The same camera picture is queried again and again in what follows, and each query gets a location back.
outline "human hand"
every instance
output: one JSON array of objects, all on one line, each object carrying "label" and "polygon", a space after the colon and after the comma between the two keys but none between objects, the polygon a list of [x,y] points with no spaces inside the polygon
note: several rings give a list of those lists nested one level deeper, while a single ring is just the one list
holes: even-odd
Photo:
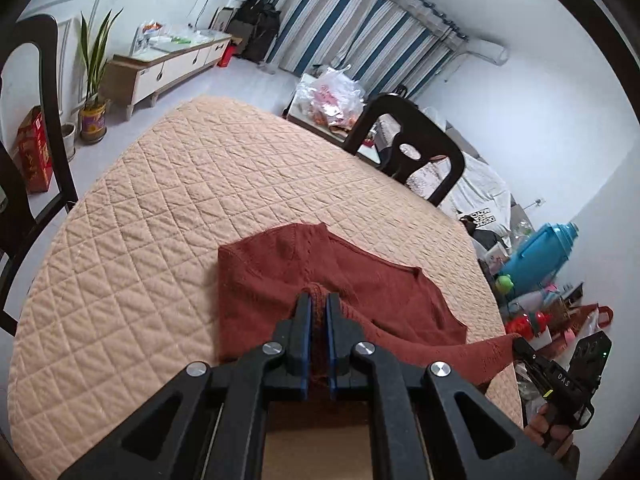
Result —
[{"label": "human hand", "polygon": [[[542,437],[549,429],[549,423],[545,419],[545,413],[548,412],[549,405],[545,404],[538,410],[538,414],[533,418],[529,425],[524,429],[524,433],[539,446],[544,446],[545,440]],[[562,446],[556,451],[554,457],[561,459],[574,442],[574,434],[568,426],[552,426],[551,438],[562,442]]]}]

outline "air conditioner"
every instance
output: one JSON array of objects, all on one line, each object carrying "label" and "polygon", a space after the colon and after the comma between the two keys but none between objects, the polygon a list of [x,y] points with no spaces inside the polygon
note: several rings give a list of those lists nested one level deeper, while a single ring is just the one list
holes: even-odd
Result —
[{"label": "air conditioner", "polygon": [[509,60],[509,50],[506,47],[478,38],[469,40],[461,54],[471,54],[497,66],[502,66]]}]

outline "peach quilted cover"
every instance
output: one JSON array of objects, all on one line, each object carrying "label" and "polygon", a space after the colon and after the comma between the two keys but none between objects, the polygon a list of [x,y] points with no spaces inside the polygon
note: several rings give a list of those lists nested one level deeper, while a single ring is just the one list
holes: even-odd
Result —
[{"label": "peach quilted cover", "polygon": [[[469,341],[504,333],[460,224],[298,126],[200,97],[162,118],[95,183],[33,282],[8,407],[15,450],[34,476],[57,478],[189,362],[215,363],[218,246],[300,221],[325,222],[364,250],[422,267]],[[488,397],[520,420],[512,367]],[[366,431],[322,431],[270,436],[266,477],[282,477],[279,457],[290,461],[292,446],[318,457],[323,442],[351,449],[355,465],[336,460],[341,470],[331,472],[326,461],[307,462],[305,478],[370,476]]]}]

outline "potted plant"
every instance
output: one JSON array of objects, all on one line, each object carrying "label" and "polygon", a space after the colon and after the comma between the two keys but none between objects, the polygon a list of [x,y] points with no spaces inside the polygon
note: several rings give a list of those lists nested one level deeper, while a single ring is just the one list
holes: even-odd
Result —
[{"label": "potted plant", "polygon": [[99,142],[107,132],[104,124],[104,111],[106,104],[100,100],[98,90],[104,76],[106,60],[104,59],[104,51],[109,38],[111,25],[120,15],[123,9],[120,9],[113,18],[111,11],[107,13],[98,34],[94,39],[94,44],[89,49],[89,28],[87,27],[84,15],[82,15],[82,24],[80,29],[80,50],[82,51],[82,60],[86,68],[86,95],[84,98],[84,106],[80,110],[80,135],[85,142],[93,144]]}]

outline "electrical cable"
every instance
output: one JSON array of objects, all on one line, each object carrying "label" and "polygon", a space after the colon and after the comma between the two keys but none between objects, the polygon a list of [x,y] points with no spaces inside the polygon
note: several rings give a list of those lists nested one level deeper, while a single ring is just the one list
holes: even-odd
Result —
[{"label": "electrical cable", "polygon": [[193,5],[191,6],[191,9],[189,9],[189,12],[187,12],[187,15],[186,15],[186,17],[187,17],[187,18],[188,18],[188,17],[189,17],[189,15],[193,12],[193,9],[195,9],[195,8],[196,8],[196,4],[197,4],[197,3],[198,3],[198,0],[196,0],[196,1],[193,3]]},{"label": "electrical cable", "polygon": [[197,28],[198,27],[198,20],[202,17],[203,13],[204,13],[204,9],[207,8],[207,4],[209,3],[209,0],[206,0],[204,2],[204,5],[202,6],[202,10],[200,11],[200,13],[198,14],[198,17],[196,18],[196,22],[193,24],[193,28]]}]

